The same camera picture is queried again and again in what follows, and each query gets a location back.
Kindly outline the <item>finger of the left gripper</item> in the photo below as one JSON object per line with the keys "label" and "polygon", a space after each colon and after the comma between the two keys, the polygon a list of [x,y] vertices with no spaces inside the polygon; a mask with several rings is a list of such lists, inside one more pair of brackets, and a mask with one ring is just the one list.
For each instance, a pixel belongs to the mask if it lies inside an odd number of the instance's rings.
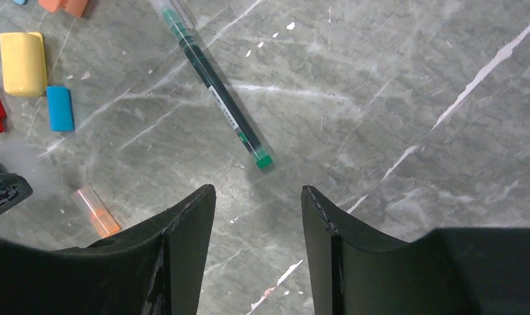
{"label": "finger of the left gripper", "polygon": [[16,173],[10,173],[0,163],[0,215],[33,194],[27,180]]}

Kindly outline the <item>orange highlighter cap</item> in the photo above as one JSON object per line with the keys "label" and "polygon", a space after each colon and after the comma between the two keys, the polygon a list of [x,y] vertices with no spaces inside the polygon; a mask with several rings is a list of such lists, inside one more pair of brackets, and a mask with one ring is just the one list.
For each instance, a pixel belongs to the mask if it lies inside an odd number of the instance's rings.
{"label": "orange highlighter cap", "polygon": [[48,12],[65,11],[77,18],[83,16],[89,4],[89,0],[39,0],[38,2]]}

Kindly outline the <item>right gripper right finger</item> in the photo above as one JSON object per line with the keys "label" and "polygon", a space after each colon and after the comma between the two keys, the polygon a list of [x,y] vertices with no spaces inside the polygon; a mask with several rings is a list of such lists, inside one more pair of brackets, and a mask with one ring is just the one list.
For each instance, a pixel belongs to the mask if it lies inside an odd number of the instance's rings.
{"label": "right gripper right finger", "polygon": [[313,186],[301,211],[316,314],[530,314],[530,228],[437,228],[408,243]]}

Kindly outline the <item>blue marker cap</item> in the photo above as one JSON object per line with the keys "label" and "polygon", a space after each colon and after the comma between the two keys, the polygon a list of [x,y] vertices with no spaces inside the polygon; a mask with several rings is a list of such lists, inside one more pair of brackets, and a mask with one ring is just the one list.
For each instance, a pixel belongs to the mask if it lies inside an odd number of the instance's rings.
{"label": "blue marker cap", "polygon": [[48,86],[46,95],[51,130],[73,132],[75,125],[70,90],[64,86]]}

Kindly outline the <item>yellow highlighter cap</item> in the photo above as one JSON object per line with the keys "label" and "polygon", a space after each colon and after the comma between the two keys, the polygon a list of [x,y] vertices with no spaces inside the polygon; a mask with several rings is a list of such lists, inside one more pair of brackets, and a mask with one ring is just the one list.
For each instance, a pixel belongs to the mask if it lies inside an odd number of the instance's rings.
{"label": "yellow highlighter cap", "polygon": [[39,32],[0,33],[4,91],[12,96],[37,97],[47,88],[43,35]]}

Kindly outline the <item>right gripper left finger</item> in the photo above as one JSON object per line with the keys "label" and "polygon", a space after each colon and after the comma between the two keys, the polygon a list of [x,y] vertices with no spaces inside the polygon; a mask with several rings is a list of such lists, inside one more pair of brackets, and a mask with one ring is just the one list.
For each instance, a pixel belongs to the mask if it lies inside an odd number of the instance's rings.
{"label": "right gripper left finger", "polygon": [[0,314],[197,313],[215,202],[215,188],[203,185],[84,248],[0,239]]}

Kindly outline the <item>green marker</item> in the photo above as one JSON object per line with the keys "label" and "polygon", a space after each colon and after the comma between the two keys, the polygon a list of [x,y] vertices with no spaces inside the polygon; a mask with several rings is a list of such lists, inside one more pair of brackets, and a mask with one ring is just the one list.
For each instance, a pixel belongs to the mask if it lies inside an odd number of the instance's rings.
{"label": "green marker", "polygon": [[207,56],[193,36],[193,25],[178,1],[151,0],[156,14],[172,32],[179,47],[218,105],[237,137],[253,157],[259,169],[272,164],[273,159],[246,119],[242,110],[213,69]]}

